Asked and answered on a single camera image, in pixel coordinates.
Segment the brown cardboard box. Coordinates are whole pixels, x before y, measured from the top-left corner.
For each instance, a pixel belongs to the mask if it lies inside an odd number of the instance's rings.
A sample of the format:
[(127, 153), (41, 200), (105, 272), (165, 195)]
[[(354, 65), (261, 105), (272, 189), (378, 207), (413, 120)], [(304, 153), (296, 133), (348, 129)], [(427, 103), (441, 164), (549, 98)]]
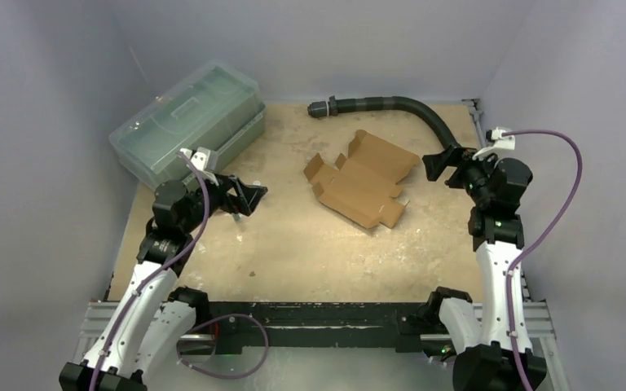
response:
[(346, 154), (333, 165), (320, 154), (303, 170), (315, 198), (364, 229), (378, 225), (393, 228), (406, 205), (397, 201), (400, 184), (419, 165), (418, 155), (393, 143), (356, 130)]

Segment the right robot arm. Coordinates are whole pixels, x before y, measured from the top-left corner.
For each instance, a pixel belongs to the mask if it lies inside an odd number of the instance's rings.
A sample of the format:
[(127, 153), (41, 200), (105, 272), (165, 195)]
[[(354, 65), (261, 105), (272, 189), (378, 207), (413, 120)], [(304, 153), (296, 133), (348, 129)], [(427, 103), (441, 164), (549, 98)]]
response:
[(475, 312), (465, 292), (437, 288), (425, 309), (427, 325), (447, 330), (454, 348), (455, 390), (534, 390), (548, 374), (547, 362), (534, 353), (522, 297), (523, 224), (517, 211), (533, 179), (520, 160), (485, 156), (473, 148), (450, 146), (422, 158), (428, 181), (447, 167), (446, 185), (463, 189), (474, 202), (468, 221), (482, 276), (483, 303)]

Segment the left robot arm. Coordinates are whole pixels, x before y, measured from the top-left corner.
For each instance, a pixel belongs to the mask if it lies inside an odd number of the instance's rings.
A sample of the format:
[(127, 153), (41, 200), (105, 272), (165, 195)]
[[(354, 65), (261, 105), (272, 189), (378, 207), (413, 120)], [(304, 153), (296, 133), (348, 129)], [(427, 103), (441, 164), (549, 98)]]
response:
[(264, 186), (221, 174), (199, 179), (195, 189), (180, 180), (158, 186), (127, 289), (82, 360), (64, 364), (61, 389), (147, 389), (179, 338), (213, 323), (205, 292), (175, 287), (208, 219), (217, 210), (249, 216), (267, 193)]

